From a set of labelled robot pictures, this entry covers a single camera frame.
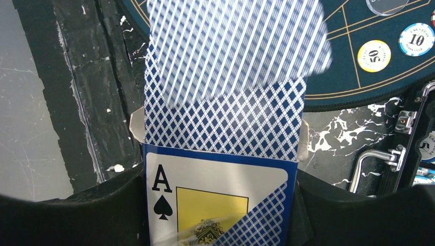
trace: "metal handle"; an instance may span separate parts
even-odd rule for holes
[[[350,182],[350,188],[349,191],[352,193],[356,193],[357,189],[358,189],[358,185],[360,184],[360,178],[361,178],[361,174],[363,172],[363,164],[364,164],[364,160],[367,157],[376,157],[382,160],[386,160],[386,161],[396,161],[397,156],[387,153],[387,152],[383,152],[383,151],[379,151],[379,150],[367,150],[364,151],[359,157],[358,157],[358,161],[357,161],[357,166],[355,167],[355,171],[353,172],[353,178],[352,181]]]

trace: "spade symbol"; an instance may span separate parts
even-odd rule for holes
[[[167,215],[167,216],[172,215],[171,205],[169,205],[168,201],[165,199],[165,197],[163,195],[155,203],[154,212],[156,214],[161,214],[159,219],[164,219],[164,220],[168,220],[168,218],[166,218],[165,215]]]

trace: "clear acrylic disc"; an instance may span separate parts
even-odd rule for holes
[[[366,0],[368,8],[380,16],[389,16],[401,11],[409,0]]]

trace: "black and white marble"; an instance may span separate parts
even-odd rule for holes
[[[120,20],[130,62],[138,65],[135,76],[143,76],[146,43],[128,23]],[[304,113],[309,123],[309,158],[299,169],[331,185],[347,189],[358,155],[368,149],[387,151],[394,135],[397,115],[403,100],[388,101],[364,107],[320,113]],[[373,195],[379,185],[384,163],[369,158],[364,164],[359,193]]]

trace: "poker table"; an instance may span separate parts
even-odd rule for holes
[[[146,0],[119,0],[128,20],[149,34]],[[378,16],[364,0],[322,0],[333,62],[329,70],[307,78],[305,111],[329,111],[376,103],[399,95],[408,86],[435,72],[435,49],[411,57],[399,48],[401,32],[411,24],[431,27],[435,0],[409,0],[398,13]],[[358,65],[359,49],[368,41],[381,40],[391,50],[391,60],[379,72]]]

